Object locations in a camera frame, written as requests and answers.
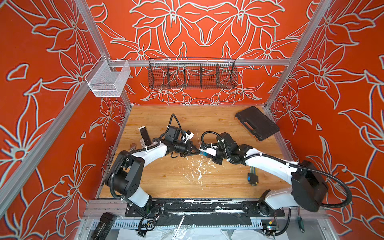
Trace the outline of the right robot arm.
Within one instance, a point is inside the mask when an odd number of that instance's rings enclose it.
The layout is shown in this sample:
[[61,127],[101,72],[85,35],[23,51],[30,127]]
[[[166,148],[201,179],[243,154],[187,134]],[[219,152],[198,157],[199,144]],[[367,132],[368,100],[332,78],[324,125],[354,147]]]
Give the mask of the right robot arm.
[[[317,212],[319,208],[342,208],[352,201],[350,188],[337,177],[317,170],[309,161],[302,163],[282,160],[262,153],[252,146],[238,145],[228,133],[213,132],[217,142],[208,144],[202,141],[200,150],[217,164],[227,160],[233,165],[245,165],[272,174],[289,187],[280,190],[266,190],[258,200],[258,210],[261,215],[269,216],[281,208],[301,207],[309,212]],[[324,203],[329,187],[325,178],[338,183],[346,194],[346,198],[338,204]]]

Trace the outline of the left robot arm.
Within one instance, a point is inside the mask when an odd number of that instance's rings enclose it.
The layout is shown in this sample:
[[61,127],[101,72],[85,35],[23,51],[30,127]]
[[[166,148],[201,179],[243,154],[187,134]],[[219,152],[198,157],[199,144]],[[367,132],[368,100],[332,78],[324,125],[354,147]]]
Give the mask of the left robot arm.
[[121,151],[105,179],[113,198],[134,204],[140,208],[146,207],[150,195],[140,186],[144,168],[157,159],[168,154],[177,153],[186,158],[199,155],[200,150],[188,140],[186,143],[175,141],[156,141],[142,149],[131,152]]

